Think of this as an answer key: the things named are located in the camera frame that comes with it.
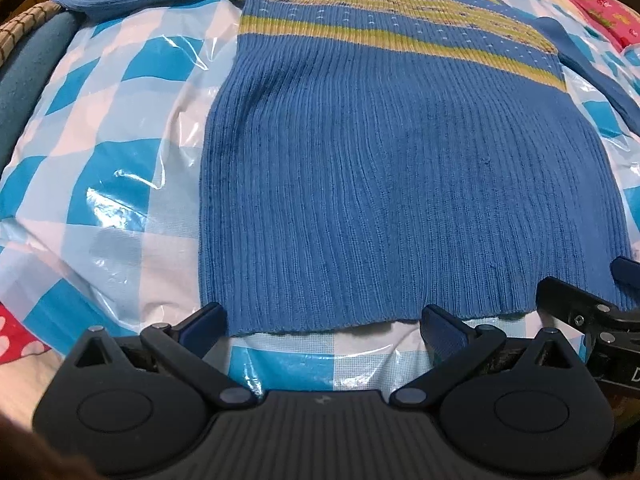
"red polka dot fabric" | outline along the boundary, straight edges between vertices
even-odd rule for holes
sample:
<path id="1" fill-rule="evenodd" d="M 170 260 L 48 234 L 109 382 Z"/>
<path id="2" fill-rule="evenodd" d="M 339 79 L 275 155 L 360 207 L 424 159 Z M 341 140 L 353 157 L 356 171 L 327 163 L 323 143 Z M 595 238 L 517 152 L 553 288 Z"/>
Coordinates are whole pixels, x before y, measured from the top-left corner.
<path id="1" fill-rule="evenodd" d="M 0 303 L 0 365 L 48 349 Z"/>

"checkered tablecloth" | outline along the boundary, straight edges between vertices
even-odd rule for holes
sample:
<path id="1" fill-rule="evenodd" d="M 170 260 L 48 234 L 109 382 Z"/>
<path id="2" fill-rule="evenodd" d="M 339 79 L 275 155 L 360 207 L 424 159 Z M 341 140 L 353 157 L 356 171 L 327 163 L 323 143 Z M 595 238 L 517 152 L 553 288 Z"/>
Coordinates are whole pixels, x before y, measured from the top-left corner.
<path id="1" fill-rule="evenodd" d="M 640 102 L 636 51 L 620 57 L 570 7 L 504 1 L 524 16 L 560 21 Z M 61 352 L 92 324 L 126 335 L 200 307 L 204 123 L 234 60 L 239 16 L 226 0 L 197 0 L 86 23 L 44 89 L 0 180 L 0 301 Z M 606 147 L 640 259 L 640 142 L 593 86 L 566 77 Z M 536 314 L 483 322 L 514 336 L 540 327 Z M 578 348 L 580 337 L 568 333 Z M 258 392 L 388 394 L 432 363 L 417 325 L 400 322 L 225 339 L 207 358 Z"/>

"teal fabric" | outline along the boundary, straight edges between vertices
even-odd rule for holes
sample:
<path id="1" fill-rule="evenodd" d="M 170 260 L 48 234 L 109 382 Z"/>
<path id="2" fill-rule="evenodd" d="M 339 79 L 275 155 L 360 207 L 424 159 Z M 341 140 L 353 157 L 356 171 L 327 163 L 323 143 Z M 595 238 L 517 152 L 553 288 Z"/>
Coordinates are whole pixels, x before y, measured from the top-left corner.
<path id="1" fill-rule="evenodd" d="M 0 170 L 11 160 L 42 89 L 81 23 L 74 12 L 55 15 L 22 38 L 0 67 Z"/>

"ribbed knit fabric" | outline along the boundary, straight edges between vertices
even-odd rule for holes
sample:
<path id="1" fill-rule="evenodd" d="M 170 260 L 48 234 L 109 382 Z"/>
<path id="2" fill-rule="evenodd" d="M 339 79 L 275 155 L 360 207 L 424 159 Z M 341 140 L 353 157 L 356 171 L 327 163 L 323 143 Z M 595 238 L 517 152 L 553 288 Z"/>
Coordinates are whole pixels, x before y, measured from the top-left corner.
<path id="1" fill-rule="evenodd" d="M 170 0 L 57 1 L 107 19 Z M 427 303 L 527 312 L 549 275 L 632 306 L 609 273 L 630 247 L 604 149 L 556 47 L 513 9 L 240 1 L 201 172 L 201 295 L 231 334 L 417 319 Z"/>

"white polka dot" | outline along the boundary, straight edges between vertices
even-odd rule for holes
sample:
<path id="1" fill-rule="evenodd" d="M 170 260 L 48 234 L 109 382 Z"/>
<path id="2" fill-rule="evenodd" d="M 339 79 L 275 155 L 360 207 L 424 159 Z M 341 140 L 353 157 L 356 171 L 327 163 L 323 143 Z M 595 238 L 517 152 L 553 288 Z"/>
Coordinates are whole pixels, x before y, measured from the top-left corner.
<path id="1" fill-rule="evenodd" d="M 9 338 L 5 335 L 0 335 L 0 356 L 3 356 L 9 349 Z"/>
<path id="2" fill-rule="evenodd" d="M 27 355 L 42 354 L 43 352 L 44 345 L 40 341 L 31 341 L 24 346 L 24 348 L 20 352 L 20 355 L 22 357 L 25 357 Z"/>

